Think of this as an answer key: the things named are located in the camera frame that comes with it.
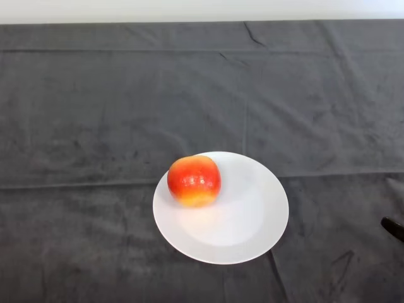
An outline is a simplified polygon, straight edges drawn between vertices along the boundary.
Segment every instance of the apple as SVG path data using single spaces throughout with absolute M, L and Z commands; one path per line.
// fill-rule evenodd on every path
M 214 202 L 222 185 L 219 168 L 207 156 L 190 156 L 175 161 L 167 176 L 171 195 L 180 204 L 201 207 Z

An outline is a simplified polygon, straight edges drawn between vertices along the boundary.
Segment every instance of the white wall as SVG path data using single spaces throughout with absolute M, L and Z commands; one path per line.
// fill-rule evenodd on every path
M 404 18 L 404 0 L 0 0 L 0 23 Z

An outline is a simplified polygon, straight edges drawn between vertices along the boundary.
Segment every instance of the plate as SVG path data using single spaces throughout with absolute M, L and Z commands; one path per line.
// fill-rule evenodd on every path
M 186 208 L 170 194 L 167 173 L 157 185 L 153 213 L 165 239 L 190 258 L 236 264 L 270 250 L 285 231 L 288 199 L 279 180 L 259 162 L 237 153 L 201 153 L 218 165 L 222 188 L 215 202 Z

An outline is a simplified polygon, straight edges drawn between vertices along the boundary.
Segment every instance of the red apple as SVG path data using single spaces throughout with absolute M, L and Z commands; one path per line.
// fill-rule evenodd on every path
M 216 163 L 207 156 L 191 156 L 175 161 L 167 176 L 171 195 L 184 206 L 200 207 L 214 202 L 222 178 Z

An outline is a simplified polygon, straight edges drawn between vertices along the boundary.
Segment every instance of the black object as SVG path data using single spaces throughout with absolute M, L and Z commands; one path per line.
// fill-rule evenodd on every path
M 395 236 L 398 240 L 404 242 L 404 226 L 390 219 L 389 217 L 384 217 L 381 220 L 381 225 L 386 229 L 389 233 Z

